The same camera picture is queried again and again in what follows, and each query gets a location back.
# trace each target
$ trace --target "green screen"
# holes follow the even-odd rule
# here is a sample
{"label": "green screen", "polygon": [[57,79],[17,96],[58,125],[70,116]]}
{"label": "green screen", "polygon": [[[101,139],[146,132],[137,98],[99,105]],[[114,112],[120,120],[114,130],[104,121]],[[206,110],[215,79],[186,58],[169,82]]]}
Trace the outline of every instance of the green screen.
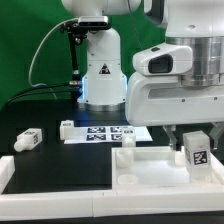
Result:
{"label": "green screen", "polygon": [[[45,35],[58,23],[72,18],[60,0],[0,0],[0,107],[12,95],[29,88],[28,72],[33,55]],[[143,5],[134,13],[143,49],[164,41],[164,30],[143,15]],[[111,16],[112,27],[121,37],[122,71],[134,72],[132,57],[141,49],[130,15]],[[86,72],[86,43],[77,49],[81,73]],[[33,83],[57,84],[71,79],[72,68],[66,34],[55,31],[44,44],[33,71]],[[57,95],[69,98],[69,94]],[[53,99],[52,95],[23,98]]]}

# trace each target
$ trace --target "white plastic base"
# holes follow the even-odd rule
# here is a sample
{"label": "white plastic base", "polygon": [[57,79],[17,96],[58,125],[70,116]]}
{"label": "white plastic base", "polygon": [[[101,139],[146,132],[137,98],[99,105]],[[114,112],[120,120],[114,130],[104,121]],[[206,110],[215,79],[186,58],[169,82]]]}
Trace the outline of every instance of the white plastic base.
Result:
{"label": "white plastic base", "polygon": [[3,156],[0,159],[0,194],[4,191],[14,172],[14,157]]}
{"label": "white plastic base", "polygon": [[116,150],[120,148],[112,150],[112,190],[2,195],[0,220],[224,210],[224,167],[214,156],[211,182],[192,182],[169,147],[132,148],[129,168],[117,167]]}

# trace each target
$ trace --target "table surface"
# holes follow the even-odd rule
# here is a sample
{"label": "table surface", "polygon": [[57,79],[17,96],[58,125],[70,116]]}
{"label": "table surface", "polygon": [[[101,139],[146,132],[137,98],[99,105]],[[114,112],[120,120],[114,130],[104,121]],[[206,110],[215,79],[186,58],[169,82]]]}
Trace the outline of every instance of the table surface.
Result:
{"label": "table surface", "polygon": [[[0,157],[15,156],[16,172],[3,194],[62,192],[111,189],[111,148],[121,143],[64,145],[59,127],[63,120],[74,120],[75,126],[127,125],[124,111],[93,112],[79,110],[69,100],[21,101],[0,112]],[[203,130],[209,124],[178,126],[176,136],[182,141],[185,132]],[[43,142],[31,152],[15,152],[16,136],[28,128],[41,128]],[[148,128],[153,142],[137,146],[165,146],[169,139],[162,127]],[[223,152],[216,153],[223,160]],[[223,223],[224,212],[159,214],[64,220],[38,220],[8,223]]]}

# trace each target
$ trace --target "white robot body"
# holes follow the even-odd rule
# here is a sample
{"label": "white robot body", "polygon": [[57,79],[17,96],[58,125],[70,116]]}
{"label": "white robot body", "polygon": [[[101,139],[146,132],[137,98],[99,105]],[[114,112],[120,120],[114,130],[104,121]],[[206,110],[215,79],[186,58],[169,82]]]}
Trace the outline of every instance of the white robot body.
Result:
{"label": "white robot body", "polygon": [[134,126],[223,122],[224,1],[164,1],[166,43],[134,56],[127,120]]}
{"label": "white robot body", "polygon": [[223,0],[168,0],[167,37],[224,36]]}
{"label": "white robot body", "polygon": [[120,36],[114,29],[88,34],[87,61],[78,102],[95,111],[119,109],[126,99],[127,79],[121,72]]}
{"label": "white robot body", "polygon": [[[118,15],[130,12],[127,0],[62,0],[64,7],[76,17]],[[141,0],[131,0],[135,11]],[[81,108],[113,111],[124,108],[127,78],[121,71],[120,37],[111,29],[87,34],[88,71],[83,78]]]}
{"label": "white robot body", "polygon": [[[76,17],[119,15],[129,13],[127,0],[61,0],[64,7]],[[141,0],[131,0],[130,6],[135,11]]]}

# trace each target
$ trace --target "white paper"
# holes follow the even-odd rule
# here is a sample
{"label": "white paper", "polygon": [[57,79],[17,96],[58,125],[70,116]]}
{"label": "white paper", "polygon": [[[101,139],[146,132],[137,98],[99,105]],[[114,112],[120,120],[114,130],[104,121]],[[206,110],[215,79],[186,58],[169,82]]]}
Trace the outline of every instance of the white paper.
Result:
{"label": "white paper", "polygon": [[[122,129],[131,126],[75,127],[74,136],[65,144],[121,142]],[[134,127],[136,141],[152,141],[146,127]]]}

